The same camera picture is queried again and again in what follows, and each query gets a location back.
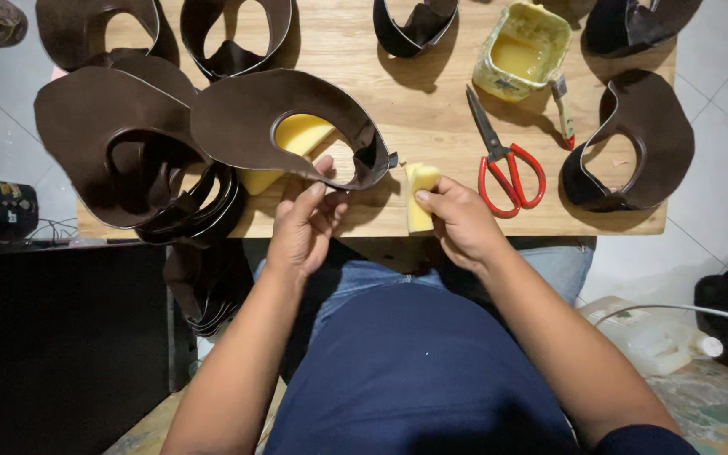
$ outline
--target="forearm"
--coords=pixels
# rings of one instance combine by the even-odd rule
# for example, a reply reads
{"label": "forearm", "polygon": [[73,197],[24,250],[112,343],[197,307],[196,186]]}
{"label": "forearm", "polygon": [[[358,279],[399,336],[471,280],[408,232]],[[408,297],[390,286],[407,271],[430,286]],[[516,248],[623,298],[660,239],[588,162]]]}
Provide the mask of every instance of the forearm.
{"label": "forearm", "polygon": [[297,275],[264,267],[187,388],[163,452],[254,451],[303,288]]}
{"label": "forearm", "polygon": [[591,446],[609,431],[634,423],[679,432],[632,364],[508,242],[496,245],[479,274],[513,335]]}

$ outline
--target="blue jeans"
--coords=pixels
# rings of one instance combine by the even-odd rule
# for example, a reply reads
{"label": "blue jeans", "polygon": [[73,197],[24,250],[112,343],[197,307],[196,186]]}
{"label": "blue jeans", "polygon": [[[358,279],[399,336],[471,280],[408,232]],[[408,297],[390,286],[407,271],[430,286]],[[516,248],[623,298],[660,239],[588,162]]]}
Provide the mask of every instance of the blue jeans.
{"label": "blue jeans", "polygon": [[[596,237],[508,237],[508,240],[543,279],[569,305],[574,306],[592,265]],[[270,239],[244,239],[244,251],[255,280],[265,264],[269,242]],[[477,303],[498,317],[487,291],[476,276],[460,269],[447,258],[426,274],[399,274],[368,261],[333,240],[327,259],[305,286],[294,329],[283,356],[283,379],[286,382],[290,380],[308,351],[310,342],[351,297],[374,286],[395,283],[417,283],[448,290]]]}

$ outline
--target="navy blue shirt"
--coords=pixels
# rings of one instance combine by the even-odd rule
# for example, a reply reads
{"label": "navy blue shirt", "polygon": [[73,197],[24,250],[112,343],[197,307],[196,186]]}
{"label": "navy blue shirt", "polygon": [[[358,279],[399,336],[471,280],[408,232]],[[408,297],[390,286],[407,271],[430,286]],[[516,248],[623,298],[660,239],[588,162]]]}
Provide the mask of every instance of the navy blue shirt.
{"label": "navy blue shirt", "polygon": [[[555,395],[484,309],[420,284],[354,296],[311,344],[267,453],[583,453]],[[693,454],[650,425],[598,454]]]}

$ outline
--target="red handle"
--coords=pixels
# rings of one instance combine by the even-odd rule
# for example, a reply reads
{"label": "red handle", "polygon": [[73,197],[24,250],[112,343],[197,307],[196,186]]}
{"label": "red handle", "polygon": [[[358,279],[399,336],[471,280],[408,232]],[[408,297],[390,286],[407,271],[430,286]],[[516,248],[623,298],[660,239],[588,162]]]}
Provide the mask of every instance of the red handle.
{"label": "red handle", "polygon": [[[515,192],[519,195],[519,201],[521,202],[521,206],[525,209],[531,209],[532,207],[537,206],[539,202],[541,202],[541,198],[543,198],[543,192],[547,190],[547,177],[543,174],[543,168],[541,168],[541,164],[538,162],[538,160],[536,160],[532,155],[527,153],[526,150],[515,144],[511,144],[511,150],[512,151],[506,156],[507,167],[511,170],[511,180],[513,181],[513,188],[515,188]],[[527,201],[527,199],[524,198],[524,189],[521,187],[521,179],[519,179],[519,168],[516,166],[515,162],[516,154],[519,154],[519,157],[521,157],[522,161],[529,164],[530,167],[535,171],[535,174],[538,176],[538,193],[535,195],[534,198],[532,198],[531,201]]]}
{"label": "red handle", "polygon": [[[490,173],[493,174],[494,177],[496,177],[496,180],[501,185],[501,188],[505,191],[505,193],[507,193],[507,196],[510,197],[511,202],[513,202],[513,210],[503,211],[500,208],[496,207],[492,202],[490,202],[490,199],[488,198],[488,192],[484,189],[484,171],[488,167],[490,167]],[[482,160],[480,160],[479,176],[476,182],[479,187],[479,195],[482,197],[484,203],[487,204],[490,211],[493,212],[494,216],[502,219],[508,219],[513,218],[519,212],[519,209],[521,208],[519,196],[516,194],[515,190],[513,190],[511,182],[507,181],[504,174],[502,174],[499,168],[496,166],[496,163],[488,164],[487,156],[483,156]]]}

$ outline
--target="hand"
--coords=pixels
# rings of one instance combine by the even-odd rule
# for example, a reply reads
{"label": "hand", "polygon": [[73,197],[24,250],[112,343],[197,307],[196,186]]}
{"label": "hand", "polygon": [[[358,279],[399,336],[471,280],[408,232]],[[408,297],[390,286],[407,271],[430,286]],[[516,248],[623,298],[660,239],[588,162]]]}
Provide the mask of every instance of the hand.
{"label": "hand", "polygon": [[433,214],[434,235],[450,260],[484,276],[488,259],[508,242],[479,194],[442,176],[431,192],[417,191],[415,199]]}
{"label": "hand", "polygon": [[[333,158],[325,156],[316,170],[329,175]],[[333,231],[347,212],[348,195],[336,191],[325,196],[325,184],[290,176],[274,216],[274,233],[268,245],[266,267],[280,270],[299,282],[322,265]]]}

